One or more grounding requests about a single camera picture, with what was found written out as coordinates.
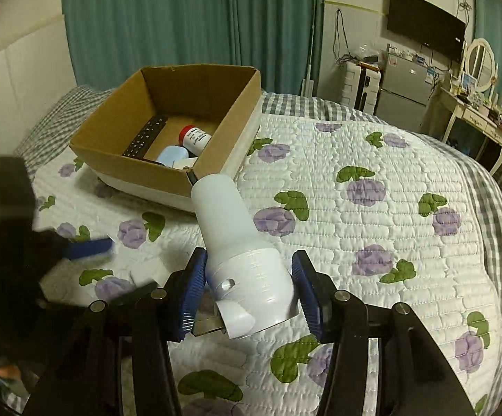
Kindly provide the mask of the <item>white plastic tube bottle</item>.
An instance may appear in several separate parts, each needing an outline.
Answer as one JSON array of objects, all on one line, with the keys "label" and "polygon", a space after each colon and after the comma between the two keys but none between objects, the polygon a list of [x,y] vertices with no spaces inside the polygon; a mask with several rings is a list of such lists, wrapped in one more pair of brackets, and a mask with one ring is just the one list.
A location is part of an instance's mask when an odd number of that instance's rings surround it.
[{"label": "white plastic tube bottle", "polygon": [[227,336],[247,337],[294,318],[297,297],[288,267],[260,236],[233,179],[201,177],[191,199],[208,254],[207,284]]}]

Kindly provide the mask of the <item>grey checked bed sheet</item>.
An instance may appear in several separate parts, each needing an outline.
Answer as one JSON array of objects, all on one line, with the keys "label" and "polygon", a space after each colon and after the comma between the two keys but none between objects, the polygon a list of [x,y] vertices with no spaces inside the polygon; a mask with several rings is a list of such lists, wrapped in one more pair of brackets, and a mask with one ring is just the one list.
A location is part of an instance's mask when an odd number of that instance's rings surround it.
[{"label": "grey checked bed sheet", "polygon": [[[36,226],[67,239],[107,235],[101,265],[62,263],[49,298],[88,303],[99,281],[164,282],[202,242],[193,215],[118,192],[69,147],[114,91],[60,99],[19,153],[36,193]],[[474,411],[502,398],[502,193],[471,158],[421,134],[325,102],[268,93],[236,176],[260,236],[368,304],[409,303]]]}]

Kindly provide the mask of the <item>silver mini fridge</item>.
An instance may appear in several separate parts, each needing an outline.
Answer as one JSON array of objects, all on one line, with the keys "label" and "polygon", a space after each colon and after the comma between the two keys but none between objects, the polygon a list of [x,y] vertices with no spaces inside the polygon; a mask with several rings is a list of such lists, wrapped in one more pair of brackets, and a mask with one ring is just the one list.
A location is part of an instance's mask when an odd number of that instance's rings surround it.
[{"label": "silver mini fridge", "polygon": [[388,54],[375,115],[399,129],[418,132],[433,82],[433,73],[426,66]]}]

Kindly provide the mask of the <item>light blue case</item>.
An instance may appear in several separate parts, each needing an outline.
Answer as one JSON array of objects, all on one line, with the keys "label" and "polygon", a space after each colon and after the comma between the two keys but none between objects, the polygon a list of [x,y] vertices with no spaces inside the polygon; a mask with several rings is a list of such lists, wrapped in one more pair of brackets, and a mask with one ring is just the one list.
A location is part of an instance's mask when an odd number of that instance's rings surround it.
[{"label": "light blue case", "polygon": [[155,162],[166,167],[174,167],[174,163],[186,160],[190,156],[189,151],[181,146],[167,146],[156,158]]}]

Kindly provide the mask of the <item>white floral quilt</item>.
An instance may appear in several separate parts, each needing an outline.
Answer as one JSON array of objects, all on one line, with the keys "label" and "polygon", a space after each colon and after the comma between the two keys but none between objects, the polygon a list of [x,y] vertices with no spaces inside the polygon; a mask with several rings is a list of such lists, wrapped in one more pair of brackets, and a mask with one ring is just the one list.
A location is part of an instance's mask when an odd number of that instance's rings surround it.
[{"label": "white floral quilt", "polygon": [[[261,121],[236,183],[259,236],[362,301],[412,306],[474,412],[502,396],[502,194],[470,158],[367,121]],[[113,256],[61,264],[46,295],[87,304],[182,268],[202,237],[195,218],[107,187],[70,151],[37,171],[37,226]],[[215,332],[170,347],[186,415],[312,415],[332,356],[303,317],[231,340]]]}]

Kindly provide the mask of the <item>black wall television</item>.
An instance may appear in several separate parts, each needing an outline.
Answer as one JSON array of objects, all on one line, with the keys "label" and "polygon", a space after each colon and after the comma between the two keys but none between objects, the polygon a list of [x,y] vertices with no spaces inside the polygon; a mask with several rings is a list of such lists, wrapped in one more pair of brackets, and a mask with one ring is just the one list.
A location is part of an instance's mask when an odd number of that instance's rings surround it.
[{"label": "black wall television", "polygon": [[452,61],[461,59],[465,22],[425,0],[389,0],[387,29]]}]

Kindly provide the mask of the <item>white bottle red cap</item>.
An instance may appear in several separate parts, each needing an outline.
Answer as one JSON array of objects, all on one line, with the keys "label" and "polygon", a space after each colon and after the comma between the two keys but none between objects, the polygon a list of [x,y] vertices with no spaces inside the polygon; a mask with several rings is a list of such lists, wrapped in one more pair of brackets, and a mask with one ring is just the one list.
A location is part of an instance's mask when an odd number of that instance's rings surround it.
[{"label": "white bottle red cap", "polygon": [[186,148],[190,154],[197,157],[202,154],[210,139],[211,135],[207,131],[193,125],[185,126],[178,135],[178,142],[181,147]]}]

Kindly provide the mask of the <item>black remote control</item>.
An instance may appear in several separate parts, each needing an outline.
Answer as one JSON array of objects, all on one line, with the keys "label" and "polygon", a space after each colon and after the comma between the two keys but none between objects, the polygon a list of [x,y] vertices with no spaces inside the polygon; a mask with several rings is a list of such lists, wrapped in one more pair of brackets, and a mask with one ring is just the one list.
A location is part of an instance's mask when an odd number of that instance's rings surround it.
[{"label": "black remote control", "polygon": [[162,115],[154,115],[150,118],[124,150],[123,156],[135,160],[145,160],[147,152],[162,129],[165,128],[166,122],[167,118]]}]

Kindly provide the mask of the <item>white mop pole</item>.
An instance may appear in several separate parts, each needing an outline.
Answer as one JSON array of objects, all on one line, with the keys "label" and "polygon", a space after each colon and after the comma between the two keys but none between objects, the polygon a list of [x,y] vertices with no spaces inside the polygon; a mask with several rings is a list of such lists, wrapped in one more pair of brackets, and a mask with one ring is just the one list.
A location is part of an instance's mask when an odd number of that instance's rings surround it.
[{"label": "white mop pole", "polygon": [[316,31],[316,17],[317,17],[317,0],[313,0],[312,4],[312,17],[309,33],[308,53],[306,60],[305,76],[301,81],[301,96],[311,98],[314,88],[314,80],[312,79],[312,63],[314,55],[315,31]]}]

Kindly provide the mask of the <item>white suitcase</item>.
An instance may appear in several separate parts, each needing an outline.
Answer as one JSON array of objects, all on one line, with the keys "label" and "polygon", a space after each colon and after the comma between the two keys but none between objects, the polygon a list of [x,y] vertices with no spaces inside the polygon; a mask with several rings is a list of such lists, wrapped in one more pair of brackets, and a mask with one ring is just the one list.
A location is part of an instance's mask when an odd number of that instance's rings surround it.
[{"label": "white suitcase", "polygon": [[343,66],[341,103],[367,115],[373,115],[380,91],[381,71],[378,66],[362,61]]}]

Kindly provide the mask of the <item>white dressing table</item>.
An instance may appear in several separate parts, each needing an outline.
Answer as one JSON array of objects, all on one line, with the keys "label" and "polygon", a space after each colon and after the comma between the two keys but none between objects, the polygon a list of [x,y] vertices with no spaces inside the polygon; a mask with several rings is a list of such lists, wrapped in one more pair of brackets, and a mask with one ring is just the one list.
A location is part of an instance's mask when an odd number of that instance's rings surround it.
[{"label": "white dressing table", "polygon": [[469,154],[492,176],[502,166],[502,129],[441,86],[429,99],[420,132]]}]

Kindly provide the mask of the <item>small white box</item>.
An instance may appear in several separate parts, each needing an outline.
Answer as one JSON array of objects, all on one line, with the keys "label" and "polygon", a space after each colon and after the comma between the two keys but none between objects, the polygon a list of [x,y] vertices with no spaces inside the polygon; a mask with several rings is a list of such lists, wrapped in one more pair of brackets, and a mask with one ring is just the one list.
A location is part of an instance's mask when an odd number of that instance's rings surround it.
[{"label": "small white box", "polygon": [[197,161],[197,157],[192,157],[192,158],[184,158],[181,160],[177,160],[173,163],[173,167],[177,170],[185,170],[185,169],[191,169],[194,167],[194,164]]}]

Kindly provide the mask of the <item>oval vanity mirror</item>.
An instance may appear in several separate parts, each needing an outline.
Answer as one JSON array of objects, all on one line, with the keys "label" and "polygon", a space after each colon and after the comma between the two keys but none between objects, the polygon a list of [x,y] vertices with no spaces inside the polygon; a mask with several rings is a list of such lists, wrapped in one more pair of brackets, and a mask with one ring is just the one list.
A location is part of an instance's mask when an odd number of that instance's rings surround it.
[{"label": "oval vanity mirror", "polygon": [[477,92],[485,92],[496,83],[498,65],[491,44],[485,38],[475,38],[466,48],[462,70],[474,78]]}]

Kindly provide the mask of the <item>brown cardboard box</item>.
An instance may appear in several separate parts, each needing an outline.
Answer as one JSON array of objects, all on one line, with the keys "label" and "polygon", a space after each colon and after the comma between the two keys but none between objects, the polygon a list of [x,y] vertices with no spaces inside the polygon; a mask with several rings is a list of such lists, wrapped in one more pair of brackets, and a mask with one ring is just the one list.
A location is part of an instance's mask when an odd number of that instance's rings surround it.
[{"label": "brown cardboard box", "polygon": [[[144,67],[119,86],[70,139],[70,148],[107,185],[131,196],[191,212],[190,179],[236,176],[257,134],[262,89],[259,70],[193,64]],[[167,118],[145,160],[123,156],[154,115]],[[177,170],[155,162],[178,145],[188,125],[211,135],[194,167]]]}]

